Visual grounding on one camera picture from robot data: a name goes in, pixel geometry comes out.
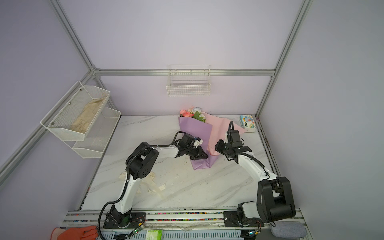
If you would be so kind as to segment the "pink purple wrapping paper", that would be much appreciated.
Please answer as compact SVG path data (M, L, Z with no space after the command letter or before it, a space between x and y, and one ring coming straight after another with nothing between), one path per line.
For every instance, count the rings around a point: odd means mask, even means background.
M204 142L201 145L203 150L208 154L208 158L204 160L192 161L191 164L194 170L202 170L211 168L219 157L219 153L215 150L215 145L219 140L224 140L226 132L229 128L230 119L216 117L204 111L202 113L206 116L206 122L200 122L193 117L184 118L180 117L179 113L179 126L182 132L186 132L196 138L201 138Z

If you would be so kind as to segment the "white blue fake rose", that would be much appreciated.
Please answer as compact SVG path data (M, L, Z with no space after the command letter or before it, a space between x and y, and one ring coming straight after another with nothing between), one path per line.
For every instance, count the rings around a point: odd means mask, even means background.
M194 107L194 108L192 109L192 113L194 114L194 116L200 115L201 112L202 112L202 109L201 109L201 108Z

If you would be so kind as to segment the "cream printed ribbon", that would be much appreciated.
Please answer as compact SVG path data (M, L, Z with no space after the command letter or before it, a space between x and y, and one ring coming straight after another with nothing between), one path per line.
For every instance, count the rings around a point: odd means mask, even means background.
M166 184L158 186L155 181L155 173L150 172L147 177L141 179L141 183L136 192L135 199L147 199L149 197L157 196L161 200L167 200L168 197L165 195L164 190Z

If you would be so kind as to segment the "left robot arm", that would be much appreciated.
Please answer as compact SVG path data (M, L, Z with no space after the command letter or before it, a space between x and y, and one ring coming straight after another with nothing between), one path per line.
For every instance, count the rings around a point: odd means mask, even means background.
M132 222L133 201L141 181L152 171L157 159L179 158L184 155L190 160L205 160L209 156L203 150L203 140L186 132L178 131L174 139L167 145L151 145L142 142L126 160L125 183L120 196L115 201L105 203L98 217L97 227L101 230L101 220L108 205L111 206L106 214L106 221L110 221L108 229L113 227L125 229Z

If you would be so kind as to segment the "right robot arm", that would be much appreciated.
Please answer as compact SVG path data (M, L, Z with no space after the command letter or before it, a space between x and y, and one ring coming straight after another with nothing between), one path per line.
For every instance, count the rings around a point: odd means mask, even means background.
M227 160L235 161L258 183L256 200L238 206L241 224L253 219L274 223L296 215L290 181L274 174L254 157L252 150L243 144L238 131L228 130L226 138L215 145L215 150Z

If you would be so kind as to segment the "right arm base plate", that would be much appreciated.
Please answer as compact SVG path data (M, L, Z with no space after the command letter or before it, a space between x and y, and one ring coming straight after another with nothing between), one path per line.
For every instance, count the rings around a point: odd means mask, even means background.
M226 228L251 228L264 227L265 224L260 218L240 217L237 211L224 211L224 226Z

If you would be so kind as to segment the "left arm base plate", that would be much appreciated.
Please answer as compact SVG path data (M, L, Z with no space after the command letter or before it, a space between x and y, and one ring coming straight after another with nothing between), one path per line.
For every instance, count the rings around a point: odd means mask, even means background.
M124 215L107 213L104 229L135 229L140 223L144 223L147 214L145 212L126 213Z

